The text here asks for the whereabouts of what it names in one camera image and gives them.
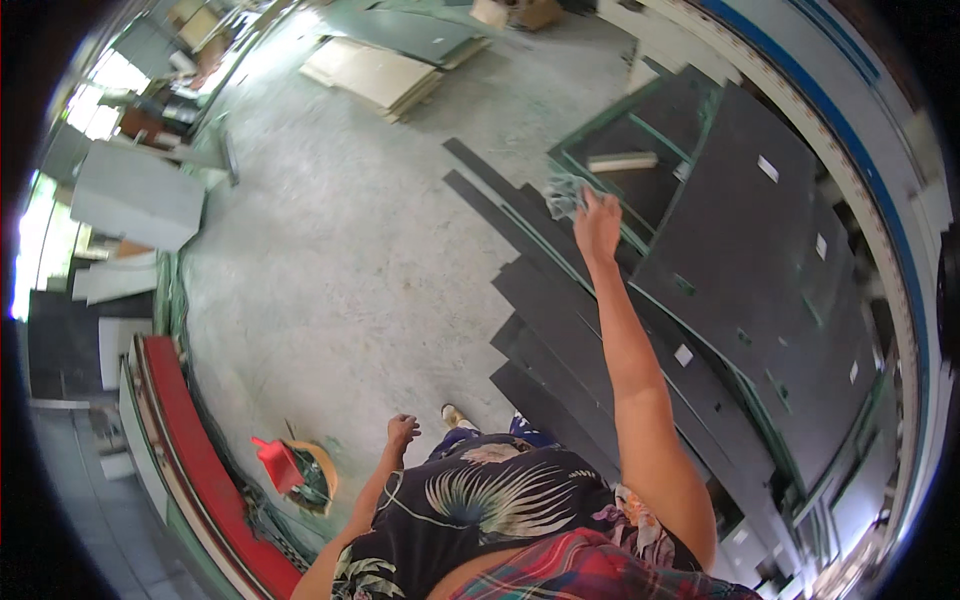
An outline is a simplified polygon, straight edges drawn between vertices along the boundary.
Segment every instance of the shoe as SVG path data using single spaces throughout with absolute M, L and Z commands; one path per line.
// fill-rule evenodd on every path
M 440 409 L 440 416 L 450 429 L 456 427 L 465 427 L 467 429 L 477 428 L 476 425 L 468 421 L 467 417 L 460 412 L 460 409 L 453 404 L 444 404 L 444 407 Z

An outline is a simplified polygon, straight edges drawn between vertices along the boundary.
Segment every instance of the sticker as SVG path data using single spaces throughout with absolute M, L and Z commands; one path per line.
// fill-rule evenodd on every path
M 678 164 L 673 170 L 673 176 L 680 181 L 686 181 L 686 178 L 690 177 L 690 163 L 684 161 Z
M 686 367 L 690 364 L 690 361 L 693 360 L 693 352 L 686 347 L 686 344 L 680 344 L 677 351 L 673 353 L 673 357 L 677 359 L 681 367 Z
M 760 167 L 760 170 L 767 174 L 774 183 L 780 181 L 780 172 L 774 168 L 774 165 L 770 164 L 770 161 L 761 155 L 756 160 L 756 166 Z
M 820 260 L 827 260 L 827 240 L 819 233 L 817 233 L 817 254 Z

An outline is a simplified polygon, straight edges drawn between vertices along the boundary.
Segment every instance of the gray tile floor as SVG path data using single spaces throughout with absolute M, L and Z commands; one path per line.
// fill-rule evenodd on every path
M 308 522 L 274 494 L 314 546 L 346 522 L 393 414 L 422 423 L 408 465 L 443 436 L 445 402 L 484 430 L 510 421 L 488 376 L 511 308 L 490 280 L 516 253 L 443 184 L 455 164 L 441 143 L 458 136 L 514 185 L 542 186 L 546 150 L 622 95 L 633 43 L 564 17 L 508 32 L 388 125 L 297 72 L 324 27 L 300 12 L 218 101 L 241 183 L 210 194 L 184 259 L 194 366 L 237 463 L 268 491 L 250 436 L 288 437 L 289 421 L 330 453 L 341 487 L 328 518 Z

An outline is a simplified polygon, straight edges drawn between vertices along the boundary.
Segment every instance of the left hand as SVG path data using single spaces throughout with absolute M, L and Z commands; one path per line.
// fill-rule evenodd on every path
M 402 454 L 407 445 L 420 434 L 420 424 L 413 415 L 397 415 L 387 423 L 387 446 Z

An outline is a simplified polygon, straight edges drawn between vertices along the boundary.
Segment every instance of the person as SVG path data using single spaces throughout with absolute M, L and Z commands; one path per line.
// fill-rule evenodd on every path
M 622 482 L 612 488 L 522 417 L 483 435 L 451 405 L 444 440 L 405 469 L 420 425 L 397 415 L 352 517 L 295 600 L 757 597 L 704 573 L 716 523 L 613 260 L 619 202 L 585 195 L 574 233 L 599 306 Z

